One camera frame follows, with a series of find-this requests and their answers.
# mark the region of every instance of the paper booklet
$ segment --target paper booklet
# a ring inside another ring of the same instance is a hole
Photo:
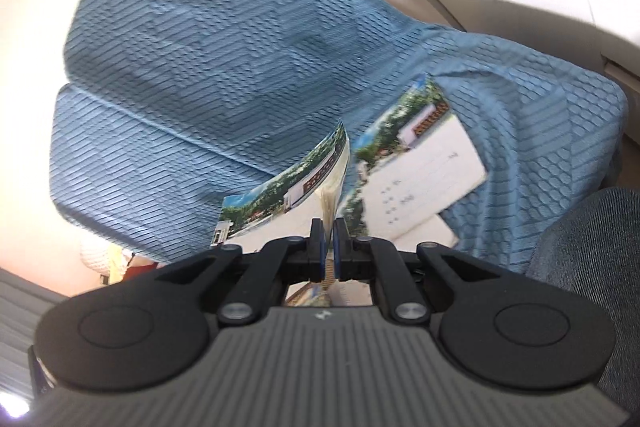
[[[358,180],[343,196],[350,163]],[[458,238],[438,213],[485,179],[460,120],[440,88],[424,78],[353,150],[340,123],[299,163],[246,194],[226,197],[212,246],[233,243],[252,253],[271,239],[306,237],[314,217],[329,234],[335,216],[342,216],[351,235],[382,237],[398,250],[415,251],[422,241],[453,247]]]

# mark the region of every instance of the blue chair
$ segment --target blue chair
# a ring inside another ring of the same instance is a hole
[[[626,111],[599,74],[383,0],[82,0],[65,60],[52,199],[157,261],[207,248],[225,196],[339,119],[356,139],[427,74],[488,170],[442,215],[460,250],[524,272],[540,233],[598,188]]]

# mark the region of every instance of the chair seat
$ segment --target chair seat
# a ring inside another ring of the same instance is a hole
[[[65,62],[54,203],[158,261],[207,248],[225,196],[340,119],[356,139],[428,74],[488,170],[442,215],[461,250],[524,271],[540,233],[598,187],[626,112],[596,73],[383,0],[82,0]]]

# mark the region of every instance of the floor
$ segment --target floor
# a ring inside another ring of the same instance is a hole
[[[640,146],[626,136],[622,140],[622,173],[618,187],[640,190]]]

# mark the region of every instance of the gray curtain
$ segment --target gray curtain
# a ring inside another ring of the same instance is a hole
[[[0,389],[31,400],[27,349],[40,317],[64,296],[0,269]]]

